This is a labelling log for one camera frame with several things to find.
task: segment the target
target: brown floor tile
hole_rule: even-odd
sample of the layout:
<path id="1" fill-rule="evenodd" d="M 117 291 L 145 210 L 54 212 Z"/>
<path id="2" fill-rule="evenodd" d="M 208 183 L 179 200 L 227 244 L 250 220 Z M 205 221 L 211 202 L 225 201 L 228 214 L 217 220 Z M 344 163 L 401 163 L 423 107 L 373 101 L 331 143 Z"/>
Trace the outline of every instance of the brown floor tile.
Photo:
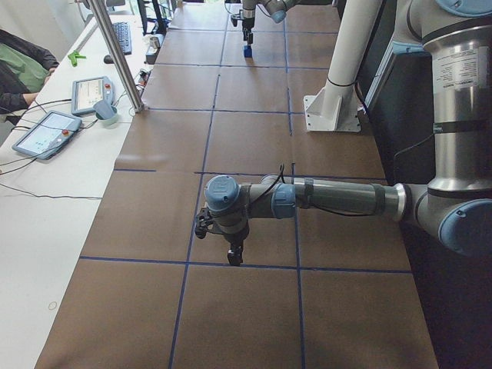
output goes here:
<path id="1" fill-rule="evenodd" d="M 146 110 L 134 117 L 116 169 L 201 171 L 211 112 Z"/>
<path id="2" fill-rule="evenodd" d="M 306 368 L 437 364 L 411 274 L 302 273 Z"/>
<path id="3" fill-rule="evenodd" d="M 199 179 L 113 172 L 81 254 L 185 261 Z"/>
<path id="4" fill-rule="evenodd" d="M 227 22 L 229 22 L 229 14 L 221 2 L 216 4 L 183 2 L 182 6 L 175 10 L 171 27 L 220 31 L 225 30 Z"/>
<path id="5" fill-rule="evenodd" d="M 296 271 L 191 266 L 174 369 L 300 368 Z"/>
<path id="6" fill-rule="evenodd" d="M 225 39 L 222 65 L 285 67 L 285 42 L 283 33 L 256 33 L 252 47 L 253 58 L 244 57 L 243 44 L 242 32 L 228 32 Z"/>
<path id="7" fill-rule="evenodd" d="M 303 267 L 410 270 L 400 228 L 391 219 L 301 209 L 298 220 Z"/>
<path id="8" fill-rule="evenodd" d="M 287 64 L 298 68 L 329 68 L 336 35 L 287 33 Z"/>
<path id="9" fill-rule="evenodd" d="M 220 65 L 224 32 L 179 31 L 170 29 L 158 63 Z"/>
<path id="10" fill-rule="evenodd" d="M 212 109 L 219 67 L 155 65 L 142 100 L 149 108 Z"/>
<path id="11" fill-rule="evenodd" d="M 285 164 L 291 174 L 288 115 L 214 114 L 205 171 L 216 173 L 278 173 Z"/>
<path id="12" fill-rule="evenodd" d="M 204 176 L 203 184 L 213 176 Z M 259 183 L 261 177 L 232 176 L 238 184 Z M 204 205 L 201 192 L 199 206 Z M 296 266 L 294 219 L 250 219 L 250 232 L 244 241 L 245 264 Z M 229 243 L 219 234 L 208 234 L 203 240 L 194 239 L 192 261 L 226 263 Z"/>
<path id="13" fill-rule="evenodd" d="M 295 69 L 287 73 L 291 111 L 304 114 L 304 96 L 317 95 L 326 84 L 327 69 Z"/>
<path id="14" fill-rule="evenodd" d="M 338 32 L 340 17 L 331 5 L 295 6 L 287 13 L 287 32 Z"/>
<path id="15" fill-rule="evenodd" d="M 36 369 L 167 368 L 184 269 L 79 260 Z"/>
<path id="16" fill-rule="evenodd" d="M 221 68 L 216 109 L 288 112 L 283 68 Z"/>
<path id="17" fill-rule="evenodd" d="M 237 14 L 239 12 L 239 9 L 242 8 L 242 5 L 241 4 L 230 4 L 230 5 L 228 4 L 228 8 L 229 8 L 231 13 Z M 232 25 L 232 22 L 229 21 L 228 31 L 241 31 L 241 23 L 238 22 L 238 26 L 234 27 Z M 253 49 L 254 49 L 254 43 L 256 42 L 256 35 L 258 34 L 258 32 L 282 32 L 282 33 L 284 33 L 284 23 L 283 22 L 275 23 L 274 21 L 271 20 L 270 17 L 267 17 L 265 14 L 263 14 L 263 12 L 257 7 L 255 15 L 254 15 Z"/>
<path id="18" fill-rule="evenodd" d="M 384 178 L 369 128 L 361 133 L 308 131 L 304 115 L 292 115 L 296 175 Z"/>

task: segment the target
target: tablet screen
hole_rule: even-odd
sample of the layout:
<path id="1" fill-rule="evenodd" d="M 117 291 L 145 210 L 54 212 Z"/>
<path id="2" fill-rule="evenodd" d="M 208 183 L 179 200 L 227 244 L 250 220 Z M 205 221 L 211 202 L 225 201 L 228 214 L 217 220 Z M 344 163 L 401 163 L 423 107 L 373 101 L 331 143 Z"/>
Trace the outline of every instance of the tablet screen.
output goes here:
<path id="1" fill-rule="evenodd" d="M 50 148 L 55 148 L 57 146 L 56 141 L 59 140 L 62 130 L 66 129 L 73 120 L 73 118 L 64 115 L 50 114 L 17 146 L 34 153 L 34 155 L 46 152 Z"/>
<path id="2" fill-rule="evenodd" d="M 92 108 L 96 102 L 103 99 L 104 86 L 102 82 L 102 78 L 77 82 L 76 110 Z"/>

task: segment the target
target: person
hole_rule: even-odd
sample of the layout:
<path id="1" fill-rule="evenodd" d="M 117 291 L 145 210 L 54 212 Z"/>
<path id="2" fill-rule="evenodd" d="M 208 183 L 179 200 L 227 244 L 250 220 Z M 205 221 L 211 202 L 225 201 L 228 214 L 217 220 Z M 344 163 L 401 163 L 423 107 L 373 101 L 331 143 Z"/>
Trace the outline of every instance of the person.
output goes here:
<path id="1" fill-rule="evenodd" d="M 49 50 L 0 29 L 0 114 L 26 109 L 56 67 Z"/>

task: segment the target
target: green shirt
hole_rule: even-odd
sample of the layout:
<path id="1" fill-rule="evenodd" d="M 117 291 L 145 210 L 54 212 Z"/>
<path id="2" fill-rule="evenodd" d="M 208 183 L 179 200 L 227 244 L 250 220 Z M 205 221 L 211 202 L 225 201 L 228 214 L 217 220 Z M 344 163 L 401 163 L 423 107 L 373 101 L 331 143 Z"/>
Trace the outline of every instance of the green shirt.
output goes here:
<path id="1" fill-rule="evenodd" d="M 0 43 L 0 60 L 5 62 L 30 92 L 40 92 L 49 72 L 36 60 Z"/>

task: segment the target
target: white desk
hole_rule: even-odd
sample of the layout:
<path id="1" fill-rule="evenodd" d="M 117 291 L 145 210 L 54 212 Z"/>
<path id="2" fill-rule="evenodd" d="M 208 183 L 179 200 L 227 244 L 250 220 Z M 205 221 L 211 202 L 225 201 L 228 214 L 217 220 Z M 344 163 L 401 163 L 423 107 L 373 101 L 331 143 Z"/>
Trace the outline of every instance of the white desk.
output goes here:
<path id="1" fill-rule="evenodd" d="M 132 25 L 133 52 L 127 56 L 131 73 L 144 64 L 145 45 L 140 18 L 118 16 Z M 93 19 L 74 47 L 93 26 Z M 71 97 L 75 79 L 107 75 L 115 85 L 115 97 L 123 92 L 114 65 L 102 61 L 108 49 L 96 30 L 72 67 L 65 57 L 37 98 L 38 103 Z M 70 103 L 47 105 L 47 111 L 70 112 Z M 36 161 L 0 183 L 36 194 L 102 197 L 116 157 L 126 137 L 133 112 L 128 98 L 118 104 L 120 118 L 112 126 L 96 123 L 83 130 L 66 148 L 47 162 Z M 36 108 L 25 115 L 37 121 L 45 113 Z M 85 124 L 94 116 L 84 118 Z M 18 125 L 32 126 L 22 120 Z M 0 147 L 0 164 L 24 158 L 11 146 L 25 133 L 13 131 Z M 8 171 L 27 163 L 1 166 Z M 33 368 L 48 337 L 71 273 L 99 206 L 99 200 L 34 198 L 0 187 L 0 367 Z"/>

